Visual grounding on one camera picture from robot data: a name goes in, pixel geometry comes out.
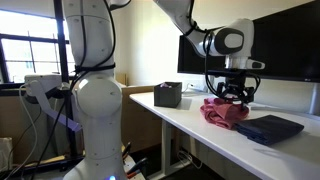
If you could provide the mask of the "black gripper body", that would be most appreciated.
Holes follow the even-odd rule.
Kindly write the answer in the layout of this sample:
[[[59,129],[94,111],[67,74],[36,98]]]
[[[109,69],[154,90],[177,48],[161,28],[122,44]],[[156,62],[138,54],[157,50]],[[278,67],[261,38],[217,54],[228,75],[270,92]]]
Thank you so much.
[[[226,77],[224,82],[219,82],[217,86],[217,96],[226,101],[241,101],[250,103],[254,100],[254,87],[245,86],[245,77]]]

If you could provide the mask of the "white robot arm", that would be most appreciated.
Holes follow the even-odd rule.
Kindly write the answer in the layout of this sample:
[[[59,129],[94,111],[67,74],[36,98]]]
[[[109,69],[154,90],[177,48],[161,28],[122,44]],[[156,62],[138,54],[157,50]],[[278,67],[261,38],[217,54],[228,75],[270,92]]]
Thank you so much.
[[[131,0],[63,0],[79,80],[71,85],[85,157],[63,180],[127,180],[121,152],[122,90],[114,79],[116,37],[111,11]],[[192,19],[193,0],[153,0],[200,55],[226,57],[251,69],[254,24],[241,18],[207,37]]]

